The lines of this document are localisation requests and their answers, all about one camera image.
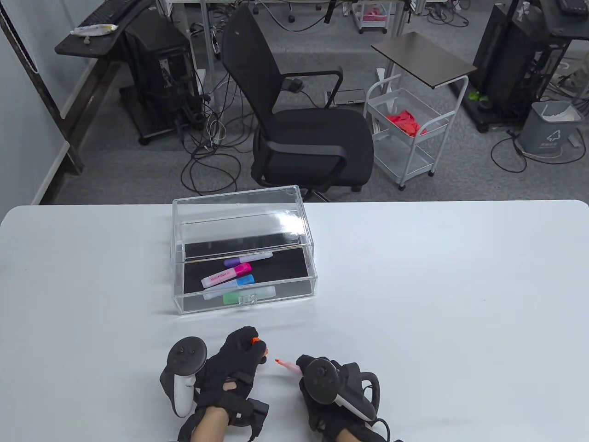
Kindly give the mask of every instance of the gray trash bin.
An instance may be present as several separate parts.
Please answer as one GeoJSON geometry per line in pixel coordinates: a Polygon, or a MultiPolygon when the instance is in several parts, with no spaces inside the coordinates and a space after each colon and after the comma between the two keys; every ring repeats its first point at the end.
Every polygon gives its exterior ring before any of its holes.
{"type": "Polygon", "coordinates": [[[532,110],[515,142],[533,155],[558,153],[582,119],[568,101],[532,103],[532,110]]]}

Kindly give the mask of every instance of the black computer tower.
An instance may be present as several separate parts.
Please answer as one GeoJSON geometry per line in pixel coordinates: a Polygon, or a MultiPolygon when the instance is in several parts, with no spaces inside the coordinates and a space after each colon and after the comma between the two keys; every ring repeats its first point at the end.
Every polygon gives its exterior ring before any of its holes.
{"type": "Polygon", "coordinates": [[[198,117],[202,102],[188,39],[155,8],[127,27],[125,39],[137,98],[151,119],[173,127],[179,116],[198,117]]]}
{"type": "Polygon", "coordinates": [[[488,76],[484,93],[494,111],[525,118],[531,104],[543,95],[570,39],[551,36],[542,12],[532,7],[521,17],[515,14],[507,28],[503,50],[492,60],[492,48],[506,17],[506,7],[493,7],[473,63],[477,71],[470,79],[475,88],[480,88],[482,79],[488,76]]]}

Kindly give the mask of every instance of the chair armrest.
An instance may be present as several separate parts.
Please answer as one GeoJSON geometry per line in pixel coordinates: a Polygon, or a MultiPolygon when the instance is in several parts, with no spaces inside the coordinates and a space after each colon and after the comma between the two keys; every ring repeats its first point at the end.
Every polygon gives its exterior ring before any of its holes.
{"type": "Polygon", "coordinates": [[[328,108],[331,106],[331,103],[335,98],[335,94],[337,94],[337,91],[343,82],[343,69],[341,66],[338,66],[337,69],[331,71],[291,72],[289,74],[282,74],[282,79],[289,77],[320,77],[321,75],[337,75],[337,82],[331,92],[331,95],[329,96],[327,104],[325,105],[325,107],[328,108]]]}
{"type": "Polygon", "coordinates": [[[327,190],[337,178],[348,163],[346,150],[342,146],[314,146],[302,144],[280,144],[273,141],[267,141],[266,145],[272,152],[288,155],[305,155],[318,157],[338,157],[336,165],[325,175],[325,181],[322,188],[327,190]]]}

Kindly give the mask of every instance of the dark tabletop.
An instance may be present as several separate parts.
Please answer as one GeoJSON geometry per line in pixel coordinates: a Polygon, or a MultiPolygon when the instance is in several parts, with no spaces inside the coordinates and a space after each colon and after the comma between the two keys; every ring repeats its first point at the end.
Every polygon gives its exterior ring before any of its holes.
{"type": "Polygon", "coordinates": [[[589,40],[589,18],[565,15],[556,0],[540,0],[548,32],[555,37],[589,40]]]}
{"type": "Polygon", "coordinates": [[[153,4],[153,0],[141,0],[118,23],[118,29],[112,34],[100,37],[90,37],[90,44],[84,44],[84,37],[68,35],[55,47],[59,55],[73,55],[75,57],[101,58],[113,48],[125,28],[135,20],[135,17],[153,4]]]}
{"type": "Polygon", "coordinates": [[[476,70],[417,32],[388,37],[372,47],[432,89],[476,70]]]}

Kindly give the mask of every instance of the orange fingertip marker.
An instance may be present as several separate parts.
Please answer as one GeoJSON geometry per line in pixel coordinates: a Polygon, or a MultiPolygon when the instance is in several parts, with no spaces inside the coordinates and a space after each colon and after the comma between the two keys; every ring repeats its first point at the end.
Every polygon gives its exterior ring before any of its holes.
{"type": "Polygon", "coordinates": [[[284,361],[281,361],[280,359],[274,359],[274,360],[276,361],[277,364],[282,365],[288,371],[291,371],[292,373],[295,373],[299,376],[303,375],[303,372],[301,371],[301,369],[298,365],[293,364],[292,362],[284,362],[284,361]]]}
{"type": "MultiPolygon", "coordinates": [[[[256,342],[262,342],[262,340],[260,338],[253,338],[252,345],[254,345],[256,342]]],[[[268,346],[266,345],[266,353],[264,353],[264,356],[266,356],[267,354],[268,354],[268,346]]]]}

